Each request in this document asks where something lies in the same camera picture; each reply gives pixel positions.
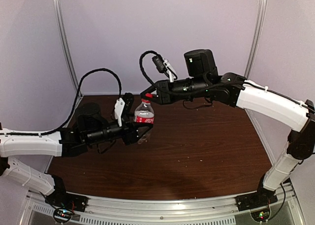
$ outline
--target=water bottle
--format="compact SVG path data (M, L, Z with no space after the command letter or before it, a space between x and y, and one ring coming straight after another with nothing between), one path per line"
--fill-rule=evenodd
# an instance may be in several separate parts
M153 95L150 93L146 94L146 97L152 98ZM146 99L141 100L141 104L134 111L134 121L136 123L154 123L154 111L151 107L151 102ZM139 129L139 135L144 131L145 128ZM138 144L142 144L143 142L148 142L152 129L150 129L146 134L144 134L141 139L138 140Z

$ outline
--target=wooden tabletop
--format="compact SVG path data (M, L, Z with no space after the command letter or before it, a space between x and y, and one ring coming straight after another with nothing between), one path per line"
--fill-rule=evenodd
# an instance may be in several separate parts
M116 96L85 96L110 120ZM135 97L133 109L140 104ZM187 103L203 105L203 99ZM123 199L205 198L255 191L271 164L246 112L215 102L186 110L181 102L152 104L151 139L103 155L96 149L75 158L54 158L50 174L69 192Z

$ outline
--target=bottle cap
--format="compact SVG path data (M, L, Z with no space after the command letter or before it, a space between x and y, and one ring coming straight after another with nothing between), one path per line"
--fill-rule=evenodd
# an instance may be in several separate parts
M151 94L151 93L146 93L146 97L148 97L148 98L153 98L153 94ZM150 103L149 100L144 99L144 98L141 99L141 101L144 102L144 103Z

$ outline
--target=white cover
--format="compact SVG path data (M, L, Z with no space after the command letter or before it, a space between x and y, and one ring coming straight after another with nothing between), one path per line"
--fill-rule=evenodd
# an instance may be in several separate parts
M8 158L8 164L10 168L4 171L2 177L9 177L21 183L22 186L30 187L44 195L54 192L55 182L51 175L41 173L14 157Z
M308 109L271 92L260 90L250 85L243 85L236 106L261 113L276 119L295 131L301 131L306 121Z
M13 132L13 130L3 129L0 133ZM0 135L0 156L8 157L14 155L52 155L61 156L62 144L60 132L50 135L21 136L21 135Z

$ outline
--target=coca-cola label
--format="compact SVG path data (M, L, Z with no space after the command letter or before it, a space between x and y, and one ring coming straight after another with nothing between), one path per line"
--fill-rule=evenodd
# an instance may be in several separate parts
M154 122L154 117L153 118L142 118L140 116L137 116L136 118L137 123L152 123Z

